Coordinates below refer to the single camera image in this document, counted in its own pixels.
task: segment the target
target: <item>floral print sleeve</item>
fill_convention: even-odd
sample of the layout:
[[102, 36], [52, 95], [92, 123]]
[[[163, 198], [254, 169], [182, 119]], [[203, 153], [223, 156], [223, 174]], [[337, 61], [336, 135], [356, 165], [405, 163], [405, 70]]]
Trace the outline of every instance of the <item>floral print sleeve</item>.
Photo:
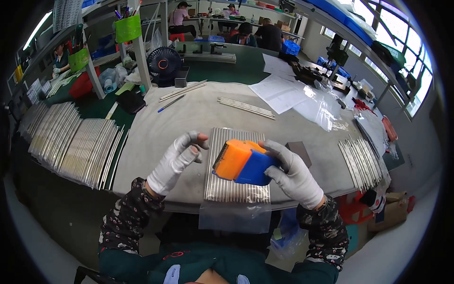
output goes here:
[[334, 198], [326, 195], [325, 203], [318, 210], [307, 210], [299, 205], [296, 219], [302, 229], [309, 231], [310, 245], [305, 261], [326, 262], [341, 271], [349, 238]]
[[103, 217], [99, 244], [109, 249], [120, 249], [139, 254], [139, 238], [148, 225], [150, 216], [164, 209], [163, 199], [152, 197], [145, 189], [145, 179], [136, 178], [123, 198]]

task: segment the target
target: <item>gloves on worker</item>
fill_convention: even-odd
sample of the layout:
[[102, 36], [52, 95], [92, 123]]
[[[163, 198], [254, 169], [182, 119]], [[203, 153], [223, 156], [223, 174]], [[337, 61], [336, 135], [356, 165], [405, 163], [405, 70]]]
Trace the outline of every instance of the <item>gloves on worker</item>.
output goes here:
[[274, 179], [288, 197], [306, 209], [314, 209], [324, 194], [303, 160], [285, 146], [271, 140], [260, 143], [260, 146], [268, 150], [269, 155], [278, 158], [283, 169], [271, 166], [265, 170], [265, 174]]
[[157, 167], [147, 177], [150, 188], [159, 195], [168, 195], [187, 166], [192, 162], [202, 162], [200, 148], [209, 149], [207, 139], [208, 136], [195, 130], [175, 139]]

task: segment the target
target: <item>woman in pink shirt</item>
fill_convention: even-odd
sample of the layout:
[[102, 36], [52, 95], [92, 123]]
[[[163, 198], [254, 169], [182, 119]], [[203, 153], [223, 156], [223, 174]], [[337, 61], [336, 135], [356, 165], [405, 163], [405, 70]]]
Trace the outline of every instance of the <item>woman in pink shirt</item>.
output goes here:
[[173, 34], [184, 34], [191, 33], [194, 38], [200, 39], [200, 36], [197, 36], [196, 28], [193, 25], [183, 25], [183, 20], [189, 20], [187, 7], [191, 7], [186, 1], [182, 1], [178, 6], [170, 13], [168, 17], [169, 21], [169, 33]]
[[[235, 9], [235, 5], [234, 4], [230, 4], [228, 6], [229, 10], [227, 11], [227, 13], [229, 15], [239, 15], [240, 12], [238, 12], [237, 9]], [[219, 34], [218, 35], [221, 35], [224, 33], [224, 27], [227, 27], [227, 32], [231, 32], [232, 29], [236, 28], [238, 26], [237, 23], [232, 23], [232, 22], [217, 22], [217, 27], [219, 28]]]

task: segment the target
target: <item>blue pen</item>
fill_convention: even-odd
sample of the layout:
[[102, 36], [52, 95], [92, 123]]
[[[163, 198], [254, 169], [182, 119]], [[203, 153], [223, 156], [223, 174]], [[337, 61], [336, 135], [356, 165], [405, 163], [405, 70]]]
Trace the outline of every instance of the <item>blue pen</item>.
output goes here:
[[184, 96], [186, 96], [186, 94], [184, 94], [184, 95], [182, 95], [181, 97], [179, 97], [178, 99], [176, 99], [176, 100], [170, 102], [168, 105], [163, 106], [163, 108], [161, 108], [160, 110], [158, 110], [158, 112], [161, 112], [161, 111], [165, 110], [167, 107], [171, 106], [174, 102], [176, 102], [177, 100], [181, 99], [181, 98], [184, 97]]

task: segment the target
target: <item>desk fan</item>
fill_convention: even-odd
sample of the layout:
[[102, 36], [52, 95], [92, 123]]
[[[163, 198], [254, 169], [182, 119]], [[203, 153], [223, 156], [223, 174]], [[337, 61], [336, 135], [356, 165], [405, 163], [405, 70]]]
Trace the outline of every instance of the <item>desk fan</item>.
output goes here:
[[163, 46], [153, 50], [147, 58], [148, 71], [153, 76], [153, 83], [158, 87], [170, 87], [175, 85], [175, 77], [183, 64], [178, 52]]

